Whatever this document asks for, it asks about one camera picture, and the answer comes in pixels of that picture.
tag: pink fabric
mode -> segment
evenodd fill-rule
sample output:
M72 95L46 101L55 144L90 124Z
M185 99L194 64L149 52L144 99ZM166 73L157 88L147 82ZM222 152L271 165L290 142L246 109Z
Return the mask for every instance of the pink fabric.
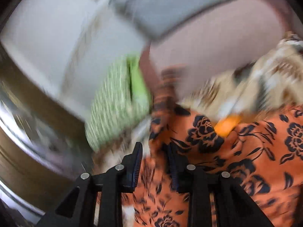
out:
M274 48L287 23L265 0L234 0L196 16L160 42L152 43L150 60L156 72L187 64L177 88L181 98L220 72L257 60Z

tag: green towel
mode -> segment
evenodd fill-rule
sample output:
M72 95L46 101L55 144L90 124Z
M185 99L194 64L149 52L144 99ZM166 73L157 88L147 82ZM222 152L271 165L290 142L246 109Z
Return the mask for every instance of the green towel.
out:
M96 152L150 111L151 95L139 69L139 59L138 55L129 55L112 64L94 98L85 132Z

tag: light green textured fabric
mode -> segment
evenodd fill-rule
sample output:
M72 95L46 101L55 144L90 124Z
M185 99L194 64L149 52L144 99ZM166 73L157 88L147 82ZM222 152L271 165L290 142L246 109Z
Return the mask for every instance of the light green textured fabric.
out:
M86 137L94 151L134 127L150 111L151 95L139 69L139 59L129 55L108 69L85 124Z

